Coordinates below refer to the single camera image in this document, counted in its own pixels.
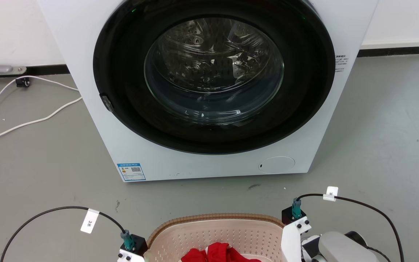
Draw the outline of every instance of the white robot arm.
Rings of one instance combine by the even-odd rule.
[[[306,216],[284,227],[281,239],[283,262],[379,262],[371,251],[347,234],[339,232],[327,232],[308,238],[308,242],[303,244],[308,244],[310,253],[303,252],[305,248],[302,248],[300,234],[310,229]]]
[[[136,255],[125,249],[119,249],[118,257],[117,262],[145,262],[144,257],[141,255]]]

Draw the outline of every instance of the red clothing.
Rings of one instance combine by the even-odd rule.
[[[182,257],[182,262],[261,262],[258,259],[246,259],[230,247],[228,243],[213,243],[208,247],[208,254],[204,250],[191,249]]]

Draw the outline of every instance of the washing machine drum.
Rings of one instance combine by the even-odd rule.
[[[123,3],[95,47],[106,107],[145,139],[229,154],[275,143],[323,104],[331,39],[300,0]]]

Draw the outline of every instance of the washing machine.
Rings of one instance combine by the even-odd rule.
[[[377,1],[39,4],[135,182],[307,172]]]

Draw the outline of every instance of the gray floor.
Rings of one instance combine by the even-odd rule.
[[[48,78],[74,85],[69,75]],[[0,79],[0,90],[7,82]],[[0,132],[45,117],[76,97],[40,80],[28,90],[11,87],[0,99]],[[406,260],[419,261],[419,55],[356,61],[308,174],[125,184],[83,102],[7,134],[0,138],[0,254],[18,226],[54,207],[100,210],[147,238],[163,222],[187,215],[280,217],[295,196],[324,192],[328,185],[388,213]],[[398,260],[391,228],[373,211],[318,197],[304,199],[303,209],[311,234],[356,230]],[[84,215],[64,210],[40,217],[19,233],[7,261],[115,261],[118,228],[100,218],[92,234],[82,233]]]

